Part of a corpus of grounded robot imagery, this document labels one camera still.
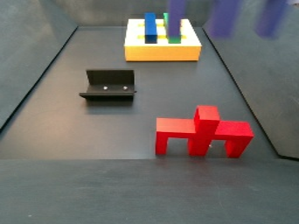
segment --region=colored block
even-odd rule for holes
[[[257,34],[261,37],[274,38],[277,36],[287,12],[287,6],[286,0],[266,0],[266,5],[257,21]]]
[[[155,14],[147,12],[145,14],[145,42],[147,44],[157,44],[158,34],[157,34],[157,24],[155,24]]]
[[[209,21],[209,34],[229,38],[233,34],[243,0],[215,0]]]
[[[182,43],[169,44],[165,20],[157,19],[158,43],[146,44],[143,19],[129,19],[126,31],[126,61],[197,61],[202,42],[189,19],[182,20]]]
[[[182,19],[186,10],[186,0],[169,0],[167,37],[170,44],[182,43]]]
[[[205,156],[207,154],[219,123],[221,115],[218,107],[198,106],[194,115],[197,134],[195,138],[189,141],[191,156]]]
[[[157,118],[155,154],[165,155],[170,137],[190,138],[195,135],[193,119]]]
[[[157,119],[157,155],[166,154],[170,137],[189,139],[191,156],[206,156],[211,141],[225,140],[229,158],[239,158],[254,138],[254,132],[247,122],[222,121],[215,106],[198,106],[194,119]]]

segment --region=dark gray floor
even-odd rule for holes
[[[2,160],[2,224],[297,224],[298,173],[281,159]]]
[[[2,133],[2,224],[295,224],[298,162],[277,158],[202,29],[201,61],[183,63],[126,63],[125,31],[79,29]],[[131,106],[79,97],[84,70],[108,67],[135,69]],[[251,122],[241,159],[221,142],[206,158],[189,157],[178,139],[155,158],[155,118],[191,118],[198,104]]]
[[[250,121],[257,137],[243,158],[275,158],[230,74],[202,28],[199,62],[125,61],[126,28],[79,28],[60,57],[0,136],[0,158],[155,158],[155,118],[193,118],[197,105],[217,105],[225,120]],[[134,68],[133,105],[87,103],[86,69]],[[189,157],[171,140],[169,157]],[[209,158],[225,158],[215,142]]]
[[[290,6],[275,39],[255,25],[265,1],[245,0],[234,37],[211,38],[279,155],[299,158],[299,10]]]

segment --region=red block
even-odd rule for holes
[[[211,141],[226,140],[229,157],[239,158],[254,138],[254,132],[247,122],[222,121],[218,107],[198,106],[194,119],[157,119],[157,155],[166,154],[170,137],[189,139],[191,156],[206,156]]]

